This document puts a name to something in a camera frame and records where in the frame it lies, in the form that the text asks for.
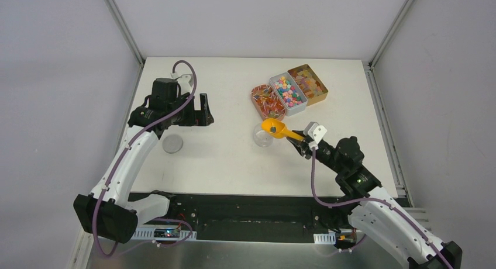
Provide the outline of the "yellow plastic scoop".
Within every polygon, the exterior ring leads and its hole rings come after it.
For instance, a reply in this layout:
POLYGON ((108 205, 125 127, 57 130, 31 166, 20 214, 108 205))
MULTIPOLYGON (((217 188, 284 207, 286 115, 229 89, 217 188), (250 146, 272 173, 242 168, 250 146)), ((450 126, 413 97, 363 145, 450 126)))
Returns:
POLYGON ((291 138, 292 136, 292 131, 286 127, 285 123, 278 119, 267 118, 262 121, 261 127, 275 139, 291 138))

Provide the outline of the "clear plastic jar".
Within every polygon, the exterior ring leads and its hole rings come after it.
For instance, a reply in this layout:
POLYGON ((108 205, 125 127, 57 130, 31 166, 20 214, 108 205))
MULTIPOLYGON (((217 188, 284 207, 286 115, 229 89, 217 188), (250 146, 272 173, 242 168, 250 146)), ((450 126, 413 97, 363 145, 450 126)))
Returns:
POLYGON ((273 144, 274 138, 269 135, 261 127, 261 123, 259 123, 253 129, 253 141, 259 147, 269 147, 273 144))

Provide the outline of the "orange tray of lollipops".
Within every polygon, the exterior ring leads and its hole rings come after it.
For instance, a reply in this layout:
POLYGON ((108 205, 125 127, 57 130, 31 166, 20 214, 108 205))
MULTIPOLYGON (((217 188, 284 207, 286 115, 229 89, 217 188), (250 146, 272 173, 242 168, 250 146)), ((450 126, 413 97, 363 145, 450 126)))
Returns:
POLYGON ((277 94, 269 85, 254 87, 250 93, 252 103, 262 120, 272 118, 282 121, 286 110, 277 94))

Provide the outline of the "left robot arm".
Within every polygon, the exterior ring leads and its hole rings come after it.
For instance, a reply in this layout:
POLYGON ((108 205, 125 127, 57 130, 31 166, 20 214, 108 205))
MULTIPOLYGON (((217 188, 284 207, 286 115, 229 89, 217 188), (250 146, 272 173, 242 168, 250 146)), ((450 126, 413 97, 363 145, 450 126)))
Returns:
POLYGON ((194 107, 195 79, 191 74, 175 78, 157 78, 151 94, 133 110, 125 138, 111 166, 88 195, 77 195, 73 207, 87 233, 128 242, 138 226, 158 218, 171 225, 178 219, 178 209, 171 196, 153 191, 138 201, 129 195, 145 159, 170 126, 208 126, 214 122, 208 97, 200 94, 200 108, 194 107))

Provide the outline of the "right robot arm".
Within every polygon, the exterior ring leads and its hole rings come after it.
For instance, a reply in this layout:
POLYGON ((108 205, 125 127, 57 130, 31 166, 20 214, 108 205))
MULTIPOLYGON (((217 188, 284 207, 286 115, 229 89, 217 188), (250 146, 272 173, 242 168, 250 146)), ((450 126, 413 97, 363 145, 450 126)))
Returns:
POLYGON ((318 204, 331 210, 337 227, 361 231, 393 256, 403 268, 461 268, 463 251, 454 241, 444 242, 413 218, 364 165, 364 153, 355 136, 332 146, 297 131, 288 138, 299 154, 312 161, 311 191, 318 204), (315 168, 321 163, 336 173, 344 196, 335 203, 320 199, 315 190, 315 168))

